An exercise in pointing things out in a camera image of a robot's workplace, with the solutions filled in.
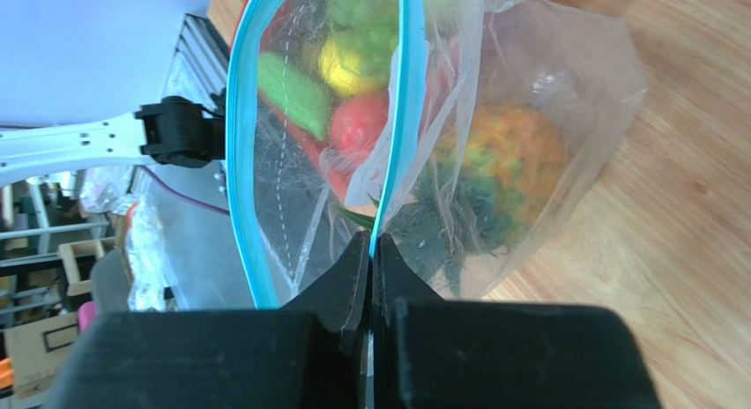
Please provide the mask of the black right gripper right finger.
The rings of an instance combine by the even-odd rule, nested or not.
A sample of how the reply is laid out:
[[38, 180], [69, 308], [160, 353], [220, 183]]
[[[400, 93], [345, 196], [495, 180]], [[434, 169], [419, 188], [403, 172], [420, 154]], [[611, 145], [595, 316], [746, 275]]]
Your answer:
[[447, 301], [389, 235], [373, 253], [376, 407], [659, 407], [636, 339], [612, 310]]

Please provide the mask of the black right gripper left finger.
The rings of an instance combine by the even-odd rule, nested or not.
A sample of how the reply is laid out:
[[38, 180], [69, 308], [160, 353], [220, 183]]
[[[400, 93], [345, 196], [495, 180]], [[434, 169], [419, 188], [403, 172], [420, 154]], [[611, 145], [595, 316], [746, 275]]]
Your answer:
[[49, 408], [362, 408], [368, 244], [279, 309], [119, 312], [77, 338]]

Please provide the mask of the orange toy pineapple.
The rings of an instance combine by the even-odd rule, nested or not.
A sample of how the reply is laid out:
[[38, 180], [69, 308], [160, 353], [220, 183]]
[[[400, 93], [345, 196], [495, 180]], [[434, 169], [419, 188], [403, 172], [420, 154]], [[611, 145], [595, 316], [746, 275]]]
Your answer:
[[454, 135], [437, 141], [390, 234], [424, 280], [442, 274], [457, 286], [467, 257], [506, 256], [525, 238], [565, 162], [561, 133], [543, 113], [480, 106], [462, 156]]

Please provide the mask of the clear zip top bag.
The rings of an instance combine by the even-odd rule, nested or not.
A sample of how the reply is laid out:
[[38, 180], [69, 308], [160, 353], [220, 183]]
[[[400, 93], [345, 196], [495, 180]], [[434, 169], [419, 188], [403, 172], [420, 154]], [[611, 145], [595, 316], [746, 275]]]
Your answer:
[[248, 0], [226, 161], [254, 305], [358, 233], [479, 298], [562, 227], [646, 92], [622, 19], [549, 0]]

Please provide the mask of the green toy cucumber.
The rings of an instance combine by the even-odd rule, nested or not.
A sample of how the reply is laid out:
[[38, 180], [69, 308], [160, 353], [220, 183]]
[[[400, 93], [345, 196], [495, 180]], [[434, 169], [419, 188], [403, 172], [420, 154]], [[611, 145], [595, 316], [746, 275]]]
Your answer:
[[258, 56], [257, 88], [282, 114], [315, 139], [328, 137], [330, 95], [294, 63], [274, 52]]

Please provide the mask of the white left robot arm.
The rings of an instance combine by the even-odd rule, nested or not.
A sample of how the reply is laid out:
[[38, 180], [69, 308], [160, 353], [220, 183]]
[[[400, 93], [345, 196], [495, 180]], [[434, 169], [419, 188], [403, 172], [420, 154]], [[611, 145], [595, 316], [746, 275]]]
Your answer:
[[1, 133], [1, 185], [114, 165], [201, 168], [226, 158], [225, 119], [180, 96], [113, 118]]

